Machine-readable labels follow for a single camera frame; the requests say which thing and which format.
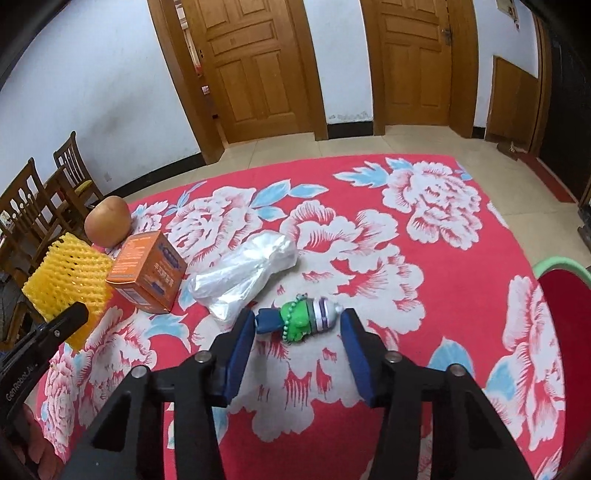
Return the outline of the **yellow foam fruit net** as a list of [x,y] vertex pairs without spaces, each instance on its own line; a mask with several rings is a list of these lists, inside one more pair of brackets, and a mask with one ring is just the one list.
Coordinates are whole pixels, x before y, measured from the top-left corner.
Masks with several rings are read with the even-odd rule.
[[67,338],[68,345],[80,351],[112,297],[112,288],[106,283],[112,266],[113,260],[106,254],[65,233],[49,246],[22,292],[47,322],[76,302],[86,306],[87,323]]

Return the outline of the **green toy keychain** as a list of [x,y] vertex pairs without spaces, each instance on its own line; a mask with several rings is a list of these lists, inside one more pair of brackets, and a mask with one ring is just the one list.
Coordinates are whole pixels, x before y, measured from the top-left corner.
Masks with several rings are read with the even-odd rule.
[[344,307],[327,297],[300,294],[283,306],[260,308],[256,314],[256,333],[277,333],[284,343],[297,343],[334,328],[342,312]]

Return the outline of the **clear plastic bag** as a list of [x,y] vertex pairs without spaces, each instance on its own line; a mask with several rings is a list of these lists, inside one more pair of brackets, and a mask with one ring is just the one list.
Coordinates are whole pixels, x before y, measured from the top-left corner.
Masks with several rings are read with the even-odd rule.
[[225,254],[208,271],[190,277],[188,293],[222,327],[231,327],[270,277],[297,264],[297,244],[287,235],[263,231]]

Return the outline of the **orange cardboard box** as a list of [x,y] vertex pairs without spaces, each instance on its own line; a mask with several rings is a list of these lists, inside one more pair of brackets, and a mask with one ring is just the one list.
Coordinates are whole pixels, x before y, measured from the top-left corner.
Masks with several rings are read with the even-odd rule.
[[160,231],[131,235],[106,283],[139,310],[170,313],[187,264]]

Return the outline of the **red floral tablecloth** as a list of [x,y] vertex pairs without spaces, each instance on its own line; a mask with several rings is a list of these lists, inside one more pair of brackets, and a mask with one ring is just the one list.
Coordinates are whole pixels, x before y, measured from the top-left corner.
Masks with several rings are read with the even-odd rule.
[[[161,191],[130,210],[135,231],[162,232],[188,275],[257,233],[286,235],[297,266],[270,280],[256,306],[327,297],[416,363],[463,364],[533,474],[556,474],[565,394],[548,305],[507,223],[456,160],[303,160]],[[230,479],[365,479],[380,417],[332,329],[291,344],[259,336],[215,425]]]

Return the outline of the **wooden chair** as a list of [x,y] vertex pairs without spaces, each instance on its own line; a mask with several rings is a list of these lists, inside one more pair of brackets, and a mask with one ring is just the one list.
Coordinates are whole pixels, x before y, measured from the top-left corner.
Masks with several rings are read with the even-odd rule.
[[40,266],[49,246],[72,230],[30,158],[1,194],[1,271],[19,288]]
[[74,192],[84,204],[94,206],[104,199],[82,159],[75,131],[72,131],[68,139],[53,152],[53,159],[57,167],[63,168]]

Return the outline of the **red apple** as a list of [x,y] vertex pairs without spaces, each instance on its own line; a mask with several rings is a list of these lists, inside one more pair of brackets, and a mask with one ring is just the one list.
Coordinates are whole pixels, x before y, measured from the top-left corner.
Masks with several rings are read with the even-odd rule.
[[118,196],[103,199],[87,215],[84,232],[95,245],[112,248],[123,241],[131,230],[131,214],[127,203]]

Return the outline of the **red door mat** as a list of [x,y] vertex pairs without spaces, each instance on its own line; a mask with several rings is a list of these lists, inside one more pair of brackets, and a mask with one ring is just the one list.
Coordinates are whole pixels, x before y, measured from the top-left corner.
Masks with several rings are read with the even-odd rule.
[[577,203],[571,192],[536,156],[530,153],[521,152],[519,158],[532,170],[557,201],[570,204]]

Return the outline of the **left wooden door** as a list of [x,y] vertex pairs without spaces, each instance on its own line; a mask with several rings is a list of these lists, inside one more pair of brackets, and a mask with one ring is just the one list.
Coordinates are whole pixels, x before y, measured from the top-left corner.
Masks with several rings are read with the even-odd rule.
[[328,139],[304,2],[151,1],[190,129],[213,164],[226,146],[297,133]]

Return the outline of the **wooden door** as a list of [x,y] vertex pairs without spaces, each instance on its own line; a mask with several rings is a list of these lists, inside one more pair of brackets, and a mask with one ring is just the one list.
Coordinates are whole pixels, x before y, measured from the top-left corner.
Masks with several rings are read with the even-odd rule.
[[297,133],[328,139],[304,2],[151,1],[190,129],[213,164],[226,146]]
[[479,48],[472,1],[363,1],[374,133],[448,126],[472,135]]

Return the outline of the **right wooden door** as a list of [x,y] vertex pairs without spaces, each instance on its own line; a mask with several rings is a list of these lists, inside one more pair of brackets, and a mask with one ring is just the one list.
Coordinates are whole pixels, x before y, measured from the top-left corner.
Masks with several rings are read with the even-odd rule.
[[479,48],[472,1],[363,1],[374,133],[448,126],[472,135]]

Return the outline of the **low wooden wall panel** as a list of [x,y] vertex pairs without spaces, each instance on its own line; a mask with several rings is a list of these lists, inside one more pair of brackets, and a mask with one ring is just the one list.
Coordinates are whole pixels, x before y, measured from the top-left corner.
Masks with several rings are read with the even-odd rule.
[[485,139],[528,150],[538,116],[540,82],[500,56],[493,57],[492,90]]

